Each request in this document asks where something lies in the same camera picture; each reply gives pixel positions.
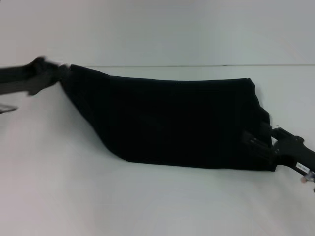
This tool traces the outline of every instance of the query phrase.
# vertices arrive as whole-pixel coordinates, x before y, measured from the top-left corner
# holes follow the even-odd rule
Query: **white background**
[[[0,65],[315,63],[312,0],[1,0]]]
[[[315,66],[301,65],[315,63],[314,5],[1,0],[0,65],[47,55],[129,77],[250,77],[272,124],[315,149]],[[202,66],[223,64],[273,65]],[[127,163],[104,147],[60,85],[34,97],[3,95],[0,103],[19,107],[0,115],[0,235],[314,235],[315,184],[301,184],[289,168]]]

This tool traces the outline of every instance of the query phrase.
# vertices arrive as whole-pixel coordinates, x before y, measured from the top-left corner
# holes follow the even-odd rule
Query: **black cloth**
[[[251,79],[166,81],[110,76],[71,66],[67,96],[107,148],[129,162],[274,171],[250,156],[244,130],[269,124]]]

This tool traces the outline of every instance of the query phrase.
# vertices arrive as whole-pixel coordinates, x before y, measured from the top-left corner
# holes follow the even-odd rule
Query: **white label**
[[[305,173],[310,172],[310,169],[306,166],[303,166],[301,163],[296,163],[296,168],[299,168],[301,171],[304,171]]]

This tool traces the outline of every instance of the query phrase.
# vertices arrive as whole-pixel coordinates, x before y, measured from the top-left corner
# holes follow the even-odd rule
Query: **black fabric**
[[[249,155],[244,130],[269,124],[251,79],[165,81],[110,76],[77,65],[62,80],[67,96],[107,148],[139,163],[274,171]]]

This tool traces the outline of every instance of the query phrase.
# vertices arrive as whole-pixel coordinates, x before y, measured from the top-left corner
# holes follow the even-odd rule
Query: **white table surface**
[[[229,73],[237,78],[247,71],[263,89],[263,105],[277,121],[298,130],[295,116],[281,119],[268,102],[276,90],[264,89],[266,83],[272,85],[259,80],[261,67],[204,68],[197,74],[197,69],[187,68],[106,70],[160,79],[167,74],[169,79],[191,75],[228,79]],[[285,73],[291,78],[301,74],[296,69],[270,68],[264,74],[269,80],[273,77],[266,71],[270,70],[283,79]],[[314,235],[315,186],[301,184],[301,176],[289,168],[279,166],[274,173],[264,173],[128,163],[103,146],[60,85],[34,97],[3,95],[0,102],[20,107],[0,115],[0,235]],[[284,100],[278,102],[278,109],[283,109]],[[310,120],[300,123],[302,137]]]

